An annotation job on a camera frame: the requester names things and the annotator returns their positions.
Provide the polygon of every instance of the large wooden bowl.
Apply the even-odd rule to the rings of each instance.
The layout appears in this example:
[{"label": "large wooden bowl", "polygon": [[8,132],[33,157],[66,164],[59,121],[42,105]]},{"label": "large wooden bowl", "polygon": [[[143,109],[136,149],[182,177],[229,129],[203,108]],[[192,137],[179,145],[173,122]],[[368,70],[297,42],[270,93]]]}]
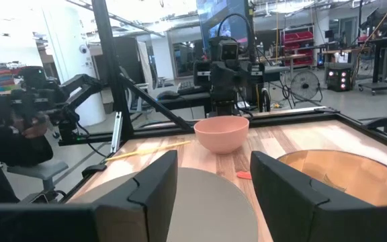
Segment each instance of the large wooden bowl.
[{"label": "large wooden bowl", "polygon": [[387,205],[387,166],[341,151],[296,151],[279,161],[375,206]]}]

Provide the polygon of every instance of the gray floor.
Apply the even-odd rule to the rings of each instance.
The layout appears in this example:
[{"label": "gray floor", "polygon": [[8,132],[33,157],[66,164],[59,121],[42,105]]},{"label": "gray floor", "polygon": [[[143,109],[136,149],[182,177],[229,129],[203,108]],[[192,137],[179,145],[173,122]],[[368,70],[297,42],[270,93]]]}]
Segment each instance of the gray floor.
[{"label": "gray floor", "polygon": [[[320,82],[323,85],[323,71],[313,71],[314,74],[319,78]],[[366,71],[364,74],[371,74],[370,70]],[[372,96],[371,93],[366,89],[363,92],[360,92],[357,88],[352,91],[337,93],[334,91],[329,91],[324,89],[323,100],[320,105],[330,106],[332,108],[340,110],[342,113],[351,116],[356,119],[371,119],[376,117],[387,116],[387,91],[378,91],[375,96]],[[272,100],[280,100],[283,98],[281,89],[270,88],[270,94]],[[111,95],[109,91],[103,92],[103,98],[106,100],[112,99],[108,97]],[[289,109],[288,102],[282,102],[282,110]],[[297,108],[305,108],[314,106],[310,103],[304,102],[297,104]],[[192,118],[203,118],[204,111],[202,107],[194,107],[192,109],[186,108],[182,110],[174,110],[173,112],[181,116],[186,120]],[[134,126],[139,126],[146,122],[154,122],[166,120],[160,113],[152,112],[148,115],[142,115],[137,120],[133,122]],[[108,114],[106,121],[101,124],[87,127],[90,132],[107,132],[112,131],[114,125],[114,115]],[[102,161],[102,157],[92,152],[92,150],[87,145],[73,145],[67,147],[59,147],[57,145],[57,140],[49,136],[48,140],[51,142],[54,149],[54,159],[53,160],[62,160],[69,165],[69,169],[62,172],[60,175],[55,177],[56,189],[63,190],[68,192],[81,180],[81,172],[84,168],[95,165]],[[102,153],[110,152],[110,144],[108,143],[97,143],[93,144],[94,147],[97,147]],[[15,193],[19,198],[24,198],[32,192],[39,192],[42,189],[42,184],[39,179],[25,177],[22,175],[16,175],[7,173],[7,177],[10,183],[15,190]]]}]

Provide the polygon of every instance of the white column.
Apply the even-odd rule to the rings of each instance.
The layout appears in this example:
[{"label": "white column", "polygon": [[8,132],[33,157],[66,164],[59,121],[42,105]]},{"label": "white column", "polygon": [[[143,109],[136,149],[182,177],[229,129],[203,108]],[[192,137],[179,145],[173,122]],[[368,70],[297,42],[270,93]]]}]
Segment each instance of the white column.
[{"label": "white column", "polygon": [[[74,5],[71,7],[65,1],[52,1],[43,4],[42,12],[60,82],[64,83],[77,74],[87,74],[96,78],[91,53],[85,48],[87,45],[83,26]],[[105,120],[100,93],[90,96],[75,111],[80,115],[79,123],[82,126],[90,126]]]},{"label": "white column", "polygon": [[[324,44],[328,42],[325,38],[325,31],[329,30],[329,11],[317,11],[317,17],[315,11],[313,11],[314,21],[314,45]],[[314,63],[317,63],[317,54],[319,49],[314,49]]]},{"label": "white column", "polygon": [[152,40],[153,55],[155,56],[156,70],[158,77],[174,79],[175,63],[173,58],[173,43],[168,32],[165,37],[150,35]]}]

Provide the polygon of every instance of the stool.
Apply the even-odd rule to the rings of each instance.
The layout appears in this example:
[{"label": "stool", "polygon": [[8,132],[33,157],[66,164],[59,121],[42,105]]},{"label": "stool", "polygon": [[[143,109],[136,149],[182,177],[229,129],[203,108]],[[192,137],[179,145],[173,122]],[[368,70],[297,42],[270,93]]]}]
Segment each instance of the stool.
[{"label": "stool", "polygon": [[53,177],[66,169],[68,165],[63,161],[46,161],[33,167],[8,167],[7,171],[41,179],[44,190],[49,191],[54,188]]}]

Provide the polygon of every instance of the wooden stick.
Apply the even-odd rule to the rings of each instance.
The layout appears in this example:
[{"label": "wooden stick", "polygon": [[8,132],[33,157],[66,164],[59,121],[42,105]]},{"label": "wooden stick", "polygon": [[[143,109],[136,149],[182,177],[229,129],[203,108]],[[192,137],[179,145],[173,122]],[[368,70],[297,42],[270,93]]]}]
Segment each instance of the wooden stick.
[{"label": "wooden stick", "polygon": [[184,142],[179,142],[179,143],[175,143],[175,144],[171,144],[171,145],[165,145],[163,147],[155,147],[155,148],[150,148],[150,149],[144,149],[144,150],[129,152],[129,153],[125,153],[123,155],[118,155],[118,156],[115,156],[115,157],[108,158],[108,159],[106,159],[106,161],[114,161],[116,159],[121,159],[121,158],[129,157],[129,156],[133,156],[133,155],[139,155],[139,154],[143,154],[143,153],[154,152],[154,151],[158,151],[158,150],[161,150],[161,149],[173,148],[173,147],[176,147],[176,146],[179,146],[179,145],[185,145],[185,144],[188,144],[188,143],[190,143],[190,141],[184,141]]}]

